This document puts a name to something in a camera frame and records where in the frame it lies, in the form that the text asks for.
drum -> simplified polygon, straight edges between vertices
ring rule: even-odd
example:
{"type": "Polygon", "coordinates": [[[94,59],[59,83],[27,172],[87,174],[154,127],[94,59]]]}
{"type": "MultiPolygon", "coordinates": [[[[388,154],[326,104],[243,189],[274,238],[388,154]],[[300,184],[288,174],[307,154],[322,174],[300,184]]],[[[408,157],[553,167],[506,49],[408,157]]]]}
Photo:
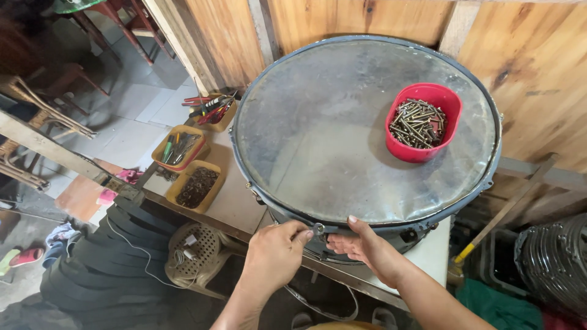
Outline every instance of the drum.
{"type": "Polygon", "coordinates": [[[243,95],[229,132],[247,187],[274,220],[321,224],[307,251],[351,264],[325,247],[328,233],[350,232],[348,215],[405,252],[492,185],[501,153],[500,115],[471,72],[381,36],[331,38],[276,61],[243,95]],[[411,164],[387,150],[385,118],[397,93],[417,82],[449,87],[463,112],[453,141],[411,164]]]}

red plastic bowl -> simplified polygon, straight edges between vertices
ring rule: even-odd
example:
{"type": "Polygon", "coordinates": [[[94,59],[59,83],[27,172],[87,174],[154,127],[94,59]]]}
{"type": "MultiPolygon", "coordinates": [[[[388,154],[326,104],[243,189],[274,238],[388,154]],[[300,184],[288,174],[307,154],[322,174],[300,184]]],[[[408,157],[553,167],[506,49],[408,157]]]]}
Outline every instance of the red plastic bowl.
{"type": "Polygon", "coordinates": [[[460,97],[445,86],[435,83],[415,83],[402,89],[393,101],[387,119],[385,120],[385,144],[387,149],[392,155],[408,163],[425,163],[431,160],[442,148],[448,146],[452,141],[457,131],[458,120],[461,117],[462,111],[463,103],[460,97]],[[446,115],[448,122],[445,128],[446,131],[444,132],[442,142],[437,147],[430,149],[412,148],[396,140],[391,132],[389,132],[389,124],[396,115],[398,105],[408,99],[426,101],[435,107],[440,107],[440,110],[446,115]]]}

yellow handle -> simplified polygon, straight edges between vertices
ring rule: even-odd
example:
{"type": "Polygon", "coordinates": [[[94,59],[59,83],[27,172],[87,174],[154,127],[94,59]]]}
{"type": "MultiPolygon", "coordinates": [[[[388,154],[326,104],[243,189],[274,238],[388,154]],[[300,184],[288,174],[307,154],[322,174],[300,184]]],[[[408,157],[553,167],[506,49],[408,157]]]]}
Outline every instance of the yellow handle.
{"type": "Polygon", "coordinates": [[[456,264],[461,263],[463,260],[465,260],[465,258],[467,258],[469,253],[471,253],[471,251],[474,248],[475,248],[475,246],[469,243],[469,245],[467,245],[467,247],[465,247],[465,249],[461,253],[459,253],[458,256],[454,259],[454,262],[456,264]]]}

red slipper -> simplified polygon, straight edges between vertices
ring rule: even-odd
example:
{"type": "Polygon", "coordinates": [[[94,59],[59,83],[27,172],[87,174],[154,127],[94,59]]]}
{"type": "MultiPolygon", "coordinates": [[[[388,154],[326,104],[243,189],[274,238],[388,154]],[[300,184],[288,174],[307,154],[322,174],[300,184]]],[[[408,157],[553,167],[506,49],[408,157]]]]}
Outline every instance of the red slipper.
{"type": "Polygon", "coordinates": [[[8,265],[12,268],[22,266],[24,264],[30,264],[31,262],[35,262],[40,260],[43,255],[45,254],[45,249],[42,248],[31,248],[21,253],[17,254],[14,258],[10,260],[8,265]]]}

hand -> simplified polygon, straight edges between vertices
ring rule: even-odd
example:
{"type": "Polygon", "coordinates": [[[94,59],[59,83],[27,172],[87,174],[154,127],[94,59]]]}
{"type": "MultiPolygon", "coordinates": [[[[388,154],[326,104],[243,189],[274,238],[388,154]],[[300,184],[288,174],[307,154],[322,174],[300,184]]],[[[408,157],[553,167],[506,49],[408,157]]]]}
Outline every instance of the hand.
{"type": "Polygon", "coordinates": [[[347,254],[349,259],[363,261],[390,288],[397,288],[402,269],[411,262],[383,238],[377,236],[369,225],[350,215],[346,222],[358,237],[329,234],[327,248],[337,254],[347,254]]]}
{"type": "Polygon", "coordinates": [[[297,220],[259,230],[249,242],[239,288],[269,299],[294,277],[312,236],[308,226],[297,220]]]}

